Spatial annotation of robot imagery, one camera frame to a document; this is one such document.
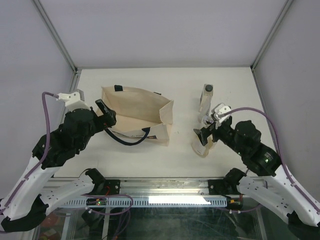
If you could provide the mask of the right aluminium frame post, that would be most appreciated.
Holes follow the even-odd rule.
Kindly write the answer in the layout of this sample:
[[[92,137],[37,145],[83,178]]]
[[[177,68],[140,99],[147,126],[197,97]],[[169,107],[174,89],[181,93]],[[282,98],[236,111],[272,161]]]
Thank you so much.
[[[254,61],[250,65],[250,69],[254,72],[263,58],[265,52],[267,51],[269,45],[271,44],[272,40],[276,36],[277,31],[279,30],[282,22],[284,21],[285,17],[287,16],[288,12],[290,11],[292,5],[295,3],[295,0],[286,0],[284,5],[282,6],[280,12],[278,13],[274,23],[272,24],[269,32],[266,35],[265,40],[263,41],[262,46],[260,47]]]

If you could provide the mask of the clear square bottle black cap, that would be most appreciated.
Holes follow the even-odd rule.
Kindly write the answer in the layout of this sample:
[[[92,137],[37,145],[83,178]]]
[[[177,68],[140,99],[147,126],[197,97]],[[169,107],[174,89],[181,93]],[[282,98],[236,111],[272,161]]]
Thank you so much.
[[[211,108],[211,101],[214,95],[214,87],[212,84],[204,84],[202,93],[200,96],[200,103],[198,111],[201,113],[203,111],[208,112]]]

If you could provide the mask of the clear yellow liquid bottle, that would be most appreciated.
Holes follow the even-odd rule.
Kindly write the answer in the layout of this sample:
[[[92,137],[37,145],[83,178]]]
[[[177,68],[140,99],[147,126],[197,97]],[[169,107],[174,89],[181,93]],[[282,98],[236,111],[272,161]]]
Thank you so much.
[[[194,133],[191,141],[191,147],[193,151],[200,156],[201,158],[205,158],[210,150],[215,147],[216,143],[213,142],[213,136],[210,135],[207,139],[207,144],[203,146],[198,138],[198,136]]]

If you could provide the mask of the left aluminium frame post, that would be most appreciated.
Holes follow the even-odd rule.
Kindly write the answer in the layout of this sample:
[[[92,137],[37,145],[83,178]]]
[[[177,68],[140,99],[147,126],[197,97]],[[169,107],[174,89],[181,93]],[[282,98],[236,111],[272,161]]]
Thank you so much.
[[[41,20],[43,21],[45,27],[47,28],[51,38],[53,39],[54,43],[56,44],[58,50],[62,54],[64,60],[66,61],[69,68],[72,70],[74,74],[77,73],[78,68],[76,67],[76,64],[72,60],[71,55],[69,54],[65,44],[63,43],[59,33],[57,32],[57,29],[55,28],[53,22],[50,19],[50,16],[48,15],[47,11],[45,10],[42,2],[40,0],[31,0],[34,8],[38,12]]]

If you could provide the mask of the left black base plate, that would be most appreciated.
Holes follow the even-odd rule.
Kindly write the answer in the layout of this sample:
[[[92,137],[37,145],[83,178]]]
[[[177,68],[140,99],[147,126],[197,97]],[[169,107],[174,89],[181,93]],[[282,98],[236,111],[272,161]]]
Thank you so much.
[[[113,196],[120,193],[119,179],[105,179],[101,176],[93,178],[93,190],[87,193],[91,196]]]

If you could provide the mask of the cream canvas tote bag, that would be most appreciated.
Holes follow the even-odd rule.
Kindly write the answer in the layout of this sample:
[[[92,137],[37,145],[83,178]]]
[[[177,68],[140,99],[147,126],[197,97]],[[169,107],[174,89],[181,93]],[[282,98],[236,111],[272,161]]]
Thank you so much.
[[[109,130],[117,137],[146,139],[168,146],[173,126],[174,101],[159,93],[136,87],[114,85],[102,88],[102,101],[116,112],[116,124]]]

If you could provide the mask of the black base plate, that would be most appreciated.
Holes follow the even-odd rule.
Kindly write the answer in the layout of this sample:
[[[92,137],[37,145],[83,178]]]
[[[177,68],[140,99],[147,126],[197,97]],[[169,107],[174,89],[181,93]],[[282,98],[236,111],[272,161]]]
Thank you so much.
[[[91,196],[113,196],[120,193],[119,179],[105,179],[101,176],[93,178],[93,190],[87,193]]]
[[[224,179],[209,179],[208,192],[209,195],[239,195],[237,187]]]

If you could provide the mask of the round silver bottle white cap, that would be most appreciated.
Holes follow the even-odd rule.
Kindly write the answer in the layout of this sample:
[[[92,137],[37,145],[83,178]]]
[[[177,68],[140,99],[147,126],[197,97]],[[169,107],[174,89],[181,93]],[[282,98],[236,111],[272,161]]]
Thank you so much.
[[[215,118],[213,117],[212,114],[206,114],[206,115],[204,115],[204,116],[202,117],[202,120],[201,120],[203,126],[205,126],[205,127],[208,127],[208,126],[210,126],[211,124],[214,124],[215,121],[216,121],[216,120],[215,120]]]

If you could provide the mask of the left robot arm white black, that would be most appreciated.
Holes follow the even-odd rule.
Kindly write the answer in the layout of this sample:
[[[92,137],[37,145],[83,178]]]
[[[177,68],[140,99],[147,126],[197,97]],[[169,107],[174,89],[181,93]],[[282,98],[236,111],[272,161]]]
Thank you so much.
[[[92,107],[71,110],[50,137],[43,135],[39,139],[19,182],[0,201],[0,213],[4,216],[1,222],[3,233],[30,231],[69,200],[79,195],[103,192],[106,180],[96,168],[87,170],[84,176],[55,191],[42,191],[66,161],[86,148],[91,137],[116,124],[114,110],[101,99],[95,104],[101,115],[97,115]]]

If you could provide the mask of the aluminium mounting rail front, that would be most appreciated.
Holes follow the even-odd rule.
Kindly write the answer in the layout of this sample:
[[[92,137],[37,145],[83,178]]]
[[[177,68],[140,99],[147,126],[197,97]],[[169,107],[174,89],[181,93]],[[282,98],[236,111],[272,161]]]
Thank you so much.
[[[131,197],[149,196],[208,196],[212,185],[209,181],[220,181],[222,177],[107,177],[109,183],[118,180],[114,187],[117,194]]]

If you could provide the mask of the aluminium frame post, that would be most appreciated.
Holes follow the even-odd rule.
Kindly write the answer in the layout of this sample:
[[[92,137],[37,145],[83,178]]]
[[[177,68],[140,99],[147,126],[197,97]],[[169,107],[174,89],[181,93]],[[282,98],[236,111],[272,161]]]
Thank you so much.
[[[290,11],[292,5],[295,3],[295,0],[286,0],[284,5],[282,6],[280,12],[278,13],[274,23],[272,24],[269,32],[266,35],[265,40],[263,41],[262,46],[260,47],[254,61],[250,65],[250,69],[254,72],[263,58],[265,52],[267,51],[269,45],[271,44],[272,40],[276,36],[277,31],[279,30],[282,22],[284,21],[285,17],[287,16],[288,12]]]
[[[62,54],[64,60],[66,61],[69,68],[72,70],[74,74],[77,73],[78,68],[76,67],[76,64],[72,60],[71,55],[69,54],[65,44],[63,43],[59,33],[57,32],[57,29],[55,28],[53,22],[50,19],[50,16],[48,15],[47,11],[45,10],[42,2],[40,0],[31,0],[34,8],[38,12],[41,20],[43,21],[45,27],[47,28],[51,38],[53,39],[54,43],[56,44],[58,50]]]

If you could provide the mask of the aluminium frame rail back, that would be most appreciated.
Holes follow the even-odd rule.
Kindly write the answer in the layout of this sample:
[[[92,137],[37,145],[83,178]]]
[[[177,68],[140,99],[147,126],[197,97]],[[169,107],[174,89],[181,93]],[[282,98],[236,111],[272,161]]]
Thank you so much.
[[[250,68],[251,65],[205,65],[205,66],[196,66],[196,65],[186,65],[186,66],[178,66],[178,65],[164,65],[164,66],[78,66],[77,70],[100,70],[100,69],[182,69],[182,68]]]

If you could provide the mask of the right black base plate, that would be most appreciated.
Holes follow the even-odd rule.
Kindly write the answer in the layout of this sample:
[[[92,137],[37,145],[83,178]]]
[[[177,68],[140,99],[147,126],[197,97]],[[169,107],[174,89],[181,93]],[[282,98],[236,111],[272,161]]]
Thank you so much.
[[[209,179],[208,192],[209,195],[239,195],[237,187],[224,179]]]

